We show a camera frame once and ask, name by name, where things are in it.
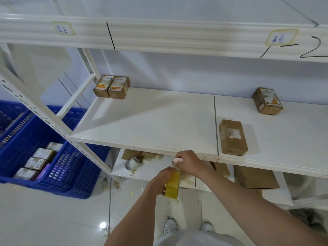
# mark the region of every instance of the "tape roll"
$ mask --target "tape roll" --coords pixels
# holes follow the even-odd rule
[[[140,165],[140,161],[137,157],[132,157],[129,161],[125,163],[125,169],[128,171],[133,171],[137,166]]]
[[[166,183],[165,196],[177,199],[179,190],[180,172],[176,171],[171,175],[169,182]]]

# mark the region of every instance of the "shoe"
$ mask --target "shoe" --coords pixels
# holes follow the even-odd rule
[[[164,235],[178,233],[178,226],[173,218],[166,220],[164,225]]]
[[[203,223],[202,227],[199,230],[200,231],[206,231],[206,232],[207,231],[214,231],[213,226],[208,222]]]

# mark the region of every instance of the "person's left hand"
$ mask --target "person's left hand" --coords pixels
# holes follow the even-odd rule
[[[175,168],[167,167],[160,171],[146,186],[145,191],[150,191],[155,195],[162,194],[165,196],[165,184],[170,180]]]

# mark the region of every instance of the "handwritten label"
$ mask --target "handwritten label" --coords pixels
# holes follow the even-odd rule
[[[51,22],[56,33],[63,36],[75,36],[72,25],[68,22]]]
[[[265,45],[271,46],[271,45],[289,45],[292,44],[294,41],[294,38],[296,37],[298,33],[297,28],[287,28],[287,29],[276,29],[273,30],[268,37],[267,42]]]

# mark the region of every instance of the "white shirt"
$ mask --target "white shirt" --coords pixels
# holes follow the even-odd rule
[[[159,236],[154,246],[244,246],[238,239],[215,232],[181,231],[175,234]]]

